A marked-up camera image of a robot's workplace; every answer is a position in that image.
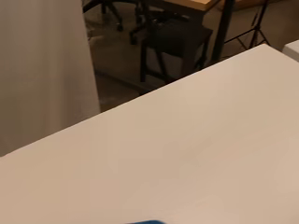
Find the chair leg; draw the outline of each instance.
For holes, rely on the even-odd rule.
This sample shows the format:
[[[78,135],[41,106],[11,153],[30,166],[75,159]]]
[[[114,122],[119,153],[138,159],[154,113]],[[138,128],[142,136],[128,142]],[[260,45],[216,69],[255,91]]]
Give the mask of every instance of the chair leg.
[[[106,14],[106,5],[105,5],[105,3],[102,4],[102,14]]]
[[[105,5],[109,8],[109,10],[114,14],[114,16],[116,17],[116,19],[118,20],[118,30],[122,31],[122,17],[119,13],[119,11],[115,8],[115,6],[113,5],[111,0],[107,0],[105,2]]]
[[[86,4],[84,7],[83,7],[83,13],[89,11],[90,9],[92,9],[93,7],[96,7],[97,5],[100,5],[102,4],[103,1],[101,0],[92,0],[90,1],[88,4]]]
[[[135,4],[135,19],[136,19],[136,24],[137,25],[142,22],[142,17],[140,15],[141,15],[141,11],[140,11],[140,8],[139,8],[139,2],[137,2]]]
[[[132,45],[137,44],[137,38],[136,38],[135,34],[137,34],[138,32],[140,32],[141,30],[143,30],[145,28],[146,28],[146,23],[142,23],[130,32],[130,41],[131,41]]]
[[[208,49],[208,45],[209,45],[209,39],[210,37],[206,40],[206,42],[204,43],[204,48],[203,48],[203,52],[202,52],[202,57],[200,58],[198,65],[199,65],[199,70],[204,69],[205,67],[205,62],[206,62],[206,54],[207,54],[207,49]]]
[[[140,81],[145,82],[146,81],[146,75],[147,75],[147,46],[142,43],[141,45],[141,62],[140,62]]]
[[[158,50],[155,50],[155,52],[156,52],[156,56],[157,56],[157,59],[158,59],[159,66],[160,66],[162,74],[164,76],[164,81],[165,81],[166,84],[168,84],[169,83],[169,77],[168,77],[168,74],[167,74],[167,71],[166,71],[166,66],[165,66],[165,63],[164,63],[164,60],[163,60],[163,55]]]

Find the black metal frame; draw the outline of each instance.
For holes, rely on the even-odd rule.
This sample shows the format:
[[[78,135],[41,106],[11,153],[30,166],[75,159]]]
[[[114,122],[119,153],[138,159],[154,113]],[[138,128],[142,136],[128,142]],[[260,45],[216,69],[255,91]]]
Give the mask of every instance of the black metal frame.
[[[262,11],[261,11],[261,14],[258,18],[258,22],[254,25],[254,23],[256,21],[256,18],[258,16],[258,14],[257,14],[257,16],[254,18],[254,20],[252,22],[252,25],[254,25],[254,27],[252,29],[246,31],[245,33],[243,33],[241,35],[235,36],[235,37],[225,41],[225,43],[229,43],[233,40],[237,40],[244,49],[252,49],[253,47],[261,45],[263,42],[265,42],[267,45],[271,46],[268,39],[265,37],[265,35],[263,34],[263,31],[262,31],[263,16],[264,16],[265,11],[267,10],[268,5],[269,5],[269,0],[264,0],[263,6],[262,6]],[[249,34],[252,31],[254,33],[253,33],[252,39],[250,41],[250,44],[247,47],[245,45],[245,43],[239,37],[241,37],[243,35],[246,35],[246,34]],[[263,40],[259,43],[258,43],[258,34],[260,34],[263,37]]]
[[[221,59],[221,53],[223,50],[227,31],[231,23],[234,5],[235,5],[235,0],[225,0],[224,8],[221,16],[221,22],[218,28],[218,33],[217,33],[213,54],[210,62],[211,64],[217,63]]]

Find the chair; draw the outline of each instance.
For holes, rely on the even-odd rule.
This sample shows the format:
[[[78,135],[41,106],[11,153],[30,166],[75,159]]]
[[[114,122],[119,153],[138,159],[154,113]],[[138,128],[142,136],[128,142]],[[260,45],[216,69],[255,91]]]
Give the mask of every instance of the chair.
[[[200,11],[174,5],[163,0],[140,0],[147,24],[147,37],[141,44],[140,81],[146,81],[146,75],[163,79],[166,83],[175,79],[170,77],[164,63],[163,53],[183,60],[181,76],[191,74],[197,67],[203,69],[206,61],[209,39],[212,30],[202,26],[203,15]],[[150,7],[173,12],[173,17],[165,22],[153,20]],[[195,62],[196,51],[203,47],[202,56]],[[147,49],[154,49],[161,74],[147,67]]]

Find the black chair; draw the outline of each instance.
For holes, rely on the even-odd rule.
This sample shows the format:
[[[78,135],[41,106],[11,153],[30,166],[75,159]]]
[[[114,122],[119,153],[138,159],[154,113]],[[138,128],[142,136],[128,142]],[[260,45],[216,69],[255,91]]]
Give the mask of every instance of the black chair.
[[[96,7],[100,4],[102,4],[102,13],[106,14],[106,7],[108,7],[109,10],[116,17],[116,19],[118,21],[118,23],[117,23],[118,31],[121,32],[121,31],[123,31],[122,17],[120,15],[119,11],[115,8],[115,6],[113,4],[114,2],[124,2],[124,3],[135,4],[135,14],[136,14],[138,22],[140,21],[140,18],[138,17],[138,2],[136,0],[92,0],[83,7],[83,13],[89,11],[93,7]]]
[[[140,2],[148,31],[147,37],[141,45],[140,81],[144,82],[146,75],[161,78],[166,83],[175,80],[167,74],[162,53],[182,58],[182,77],[192,73],[190,67],[193,68],[193,71],[196,68],[203,69],[209,39],[213,33],[212,30],[201,24],[204,14],[201,14],[198,10],[174,5],[164,0],[140,0]],[[167,15],[164,22],[153,19],[150,14],[150,7],[171,11],[173,18]],[[202,56],[196,62],[195,54],[200,47],[203,47]],[[161,74],[147,67],[147,48],[154,49]]]

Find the white table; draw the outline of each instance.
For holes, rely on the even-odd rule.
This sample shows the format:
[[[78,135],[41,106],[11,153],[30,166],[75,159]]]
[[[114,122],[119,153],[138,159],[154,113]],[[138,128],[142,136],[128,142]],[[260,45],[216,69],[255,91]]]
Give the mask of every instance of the white table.
[[[297,224],[299,64],[260,46],[0,159],[0,223]]]
[[[287,44],[282,52],[299,62],[299,40]]]
[[[99,113],[80,0],[0,6],[0,157]]]

